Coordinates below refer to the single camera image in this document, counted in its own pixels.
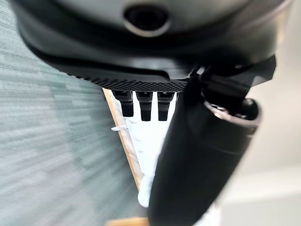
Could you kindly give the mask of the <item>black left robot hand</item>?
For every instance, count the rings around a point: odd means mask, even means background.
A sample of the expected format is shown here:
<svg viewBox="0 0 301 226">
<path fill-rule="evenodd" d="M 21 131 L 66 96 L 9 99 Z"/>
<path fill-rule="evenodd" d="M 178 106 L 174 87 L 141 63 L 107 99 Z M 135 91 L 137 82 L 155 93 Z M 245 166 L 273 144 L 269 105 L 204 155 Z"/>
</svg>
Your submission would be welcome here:
<svg viewBox="0 0 301 226">
<path fill-rule="evenodd" d="M 252 86 L 272 79 L 290 0 L 11 0 L 30 51 L 113 92 L 124 116 L 167 119 L 152 226 L 191 226 L 218 197 L 261 123 Z"/>
</svg>

